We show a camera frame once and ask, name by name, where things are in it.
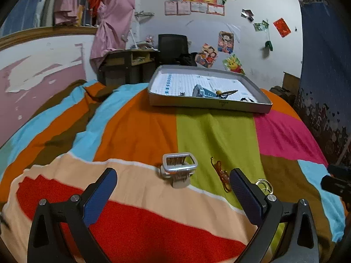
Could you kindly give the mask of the beige hair claw clip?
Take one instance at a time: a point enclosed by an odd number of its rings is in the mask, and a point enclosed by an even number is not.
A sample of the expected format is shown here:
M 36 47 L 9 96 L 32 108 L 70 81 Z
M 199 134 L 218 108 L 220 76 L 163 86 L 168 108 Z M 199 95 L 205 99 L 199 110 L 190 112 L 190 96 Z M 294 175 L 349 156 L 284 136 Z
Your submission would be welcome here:
M 164 154 L 160 175 L 163 179 L 169 179 L 173 188 L 182 189 L 189 186 L 197 165 L 195 156 L 190 152 Z

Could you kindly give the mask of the brown bag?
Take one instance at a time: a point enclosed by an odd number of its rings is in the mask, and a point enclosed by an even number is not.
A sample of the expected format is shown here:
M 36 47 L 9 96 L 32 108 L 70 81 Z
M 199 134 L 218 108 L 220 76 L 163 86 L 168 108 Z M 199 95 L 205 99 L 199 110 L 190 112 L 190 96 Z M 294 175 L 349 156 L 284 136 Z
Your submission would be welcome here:
M 296 95 L 293 94 L 290 90 L 284 89 L 284 88 L 276 85 L 274 87 L 271 87 L 269 91 L 276 94 L 277 96 L 281 97 L 290 106 L 294 105 Z

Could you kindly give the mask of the colourful striped bed blanket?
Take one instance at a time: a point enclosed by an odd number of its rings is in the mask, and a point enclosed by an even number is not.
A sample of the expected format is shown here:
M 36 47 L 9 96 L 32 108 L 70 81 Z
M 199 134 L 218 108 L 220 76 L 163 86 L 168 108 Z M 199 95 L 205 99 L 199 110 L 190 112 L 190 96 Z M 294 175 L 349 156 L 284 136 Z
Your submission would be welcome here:
M 38 202 L 67 201 L 111 167 L 117 186 L 90 231 L 112 262 L 232 262 L 256 231 L 228 184 L 233 168 L 268 180 L 279 200 L 306 199 L 326 262 L 344 234 L 339 197 L 320 187 L 327 160 L 282 98 L 267 114 L 156 107 L 145 84 L 76 81 L 1 148 L 3 241 L 26 262 Z M 162 156 L 193 154 L 189 186 L 160 175 Z

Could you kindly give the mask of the orange bead hairpin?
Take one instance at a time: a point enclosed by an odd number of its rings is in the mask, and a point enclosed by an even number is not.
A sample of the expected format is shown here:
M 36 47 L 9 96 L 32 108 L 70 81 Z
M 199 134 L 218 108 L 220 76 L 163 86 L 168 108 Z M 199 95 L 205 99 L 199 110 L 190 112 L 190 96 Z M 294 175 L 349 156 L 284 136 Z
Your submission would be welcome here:
M 230 91 L 217 90 L 216 91 L 216 97 L 218 97 L 219 99 L 226 99 L 228 96 L 233 95 L 233 94 L 235 94 L 237 92 L 238 92 L 238 90 L 230 90 Z

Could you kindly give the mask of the green hanging ornament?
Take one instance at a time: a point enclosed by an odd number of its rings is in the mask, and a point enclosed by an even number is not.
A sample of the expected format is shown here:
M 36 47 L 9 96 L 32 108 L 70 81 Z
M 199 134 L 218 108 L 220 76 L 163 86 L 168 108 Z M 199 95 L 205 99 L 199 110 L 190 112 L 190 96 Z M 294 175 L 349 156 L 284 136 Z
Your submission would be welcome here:
M 265 42 L 265 47 L 268 48 L 270 52 L 273 51 L 273 45 L 271 42 L 269 29 L 267 29 L 267 41 Z

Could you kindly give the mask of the Winnie the Pooh poster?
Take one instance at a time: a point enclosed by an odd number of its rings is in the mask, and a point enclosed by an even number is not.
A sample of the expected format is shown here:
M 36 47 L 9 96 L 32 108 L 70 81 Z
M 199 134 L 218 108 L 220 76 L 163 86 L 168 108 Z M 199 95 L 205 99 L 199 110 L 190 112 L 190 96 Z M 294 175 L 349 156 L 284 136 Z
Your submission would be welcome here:
M 235 54 L 232 54 L 228 58 L 224 59 L 223 65 L 227 71 L 245 75 L 242 63 Z

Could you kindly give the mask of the grey cardboard tray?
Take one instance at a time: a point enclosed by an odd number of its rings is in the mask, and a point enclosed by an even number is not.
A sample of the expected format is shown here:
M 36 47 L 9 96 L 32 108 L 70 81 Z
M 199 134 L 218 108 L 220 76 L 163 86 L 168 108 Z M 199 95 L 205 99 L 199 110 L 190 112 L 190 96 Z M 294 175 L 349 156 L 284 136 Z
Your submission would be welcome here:
M 269 113 L 272 101 L 240 73 L 162 65 L 148 85 L 152 106 L 178 106 Z

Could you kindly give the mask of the red paper square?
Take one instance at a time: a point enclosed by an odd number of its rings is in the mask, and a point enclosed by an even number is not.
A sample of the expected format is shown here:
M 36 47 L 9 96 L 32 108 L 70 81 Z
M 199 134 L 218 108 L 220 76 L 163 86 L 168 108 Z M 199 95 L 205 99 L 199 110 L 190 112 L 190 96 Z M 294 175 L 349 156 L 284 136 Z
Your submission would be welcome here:
M 283 18 L 280 18 L 277 21 L 273 22 L 273 25 L 275 26 L 281 37 L 286 37 L 288 34 L 291 33 L 290 28 L 288 27 L 287 23 Z

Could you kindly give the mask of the cartoon family poster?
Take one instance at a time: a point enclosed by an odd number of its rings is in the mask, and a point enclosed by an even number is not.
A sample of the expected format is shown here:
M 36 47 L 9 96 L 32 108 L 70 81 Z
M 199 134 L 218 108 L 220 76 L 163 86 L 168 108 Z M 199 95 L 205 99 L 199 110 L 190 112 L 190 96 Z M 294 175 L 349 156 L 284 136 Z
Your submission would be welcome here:
M 205 43 L 202 50 L 196 54 L 195 62 L 205 68 L 211 68 L 218 57 L 217 50 L 211 45 Z

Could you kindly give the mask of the black white photos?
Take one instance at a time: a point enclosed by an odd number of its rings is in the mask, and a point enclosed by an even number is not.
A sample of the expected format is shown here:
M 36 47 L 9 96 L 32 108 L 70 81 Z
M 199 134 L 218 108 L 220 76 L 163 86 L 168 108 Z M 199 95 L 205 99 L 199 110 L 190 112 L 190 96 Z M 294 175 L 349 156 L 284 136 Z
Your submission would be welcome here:
M 254 14 L 251 10 L 242 9 L 241 17 L 249 20 L 250 23 L 252 23 L 254 20 Z

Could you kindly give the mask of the pink curtain left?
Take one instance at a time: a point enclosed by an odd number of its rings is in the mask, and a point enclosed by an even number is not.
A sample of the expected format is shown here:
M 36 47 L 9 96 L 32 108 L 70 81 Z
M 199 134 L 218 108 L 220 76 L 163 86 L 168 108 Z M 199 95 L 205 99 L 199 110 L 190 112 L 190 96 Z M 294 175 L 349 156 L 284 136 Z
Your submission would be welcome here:
M 77 21 L 78 1 L 77 0 L 55 0 L 54 22 L 55 25 L 75 24 Z

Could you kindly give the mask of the pink curtain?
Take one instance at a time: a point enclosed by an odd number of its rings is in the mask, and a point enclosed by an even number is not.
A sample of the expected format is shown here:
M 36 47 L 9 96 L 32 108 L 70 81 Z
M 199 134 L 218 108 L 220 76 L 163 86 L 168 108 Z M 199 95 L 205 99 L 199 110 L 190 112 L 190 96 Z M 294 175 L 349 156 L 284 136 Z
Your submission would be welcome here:
M 54 22 L 55 25 L 75 24 L 77 21 L 78 1 L 77 0 L 55 0 Z
M 90 64 L 97 71 L 110 51 L 125 49 L 135 9 L 135 0 L 102 0 L 98 7 L 98 30 Z

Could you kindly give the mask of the pink curtain right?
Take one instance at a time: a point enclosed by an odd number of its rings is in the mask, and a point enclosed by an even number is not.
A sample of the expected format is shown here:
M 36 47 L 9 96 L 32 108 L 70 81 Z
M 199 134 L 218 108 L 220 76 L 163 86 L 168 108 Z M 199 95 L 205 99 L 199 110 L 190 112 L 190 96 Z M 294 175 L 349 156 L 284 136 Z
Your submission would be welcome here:
M 110 51 L 125 49 L 135 9 L 135 0 L 102 0 L 98 7 L 98 30 L 90 64 L 97 71 Z

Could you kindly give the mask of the green photo on wall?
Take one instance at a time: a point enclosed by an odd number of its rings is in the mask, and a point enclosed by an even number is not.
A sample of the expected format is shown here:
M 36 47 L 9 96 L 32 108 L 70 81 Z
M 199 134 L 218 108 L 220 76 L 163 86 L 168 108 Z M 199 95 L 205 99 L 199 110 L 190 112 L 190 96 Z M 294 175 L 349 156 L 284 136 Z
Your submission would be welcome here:
M 261 23 L 254 23 L 253 27 L 256 32 L 267 32 L 269 29 L 269 23 L 265 20 L 262 20 Z

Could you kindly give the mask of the metal wall shelf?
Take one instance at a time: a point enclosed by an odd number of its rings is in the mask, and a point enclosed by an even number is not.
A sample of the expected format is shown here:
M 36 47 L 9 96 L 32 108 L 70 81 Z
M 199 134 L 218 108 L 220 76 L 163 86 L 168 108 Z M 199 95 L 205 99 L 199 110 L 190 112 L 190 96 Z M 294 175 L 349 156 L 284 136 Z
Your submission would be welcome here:
M 155 16 L 154 12 L 136 11 L 134 17 L 138 23 L 144 23 Z

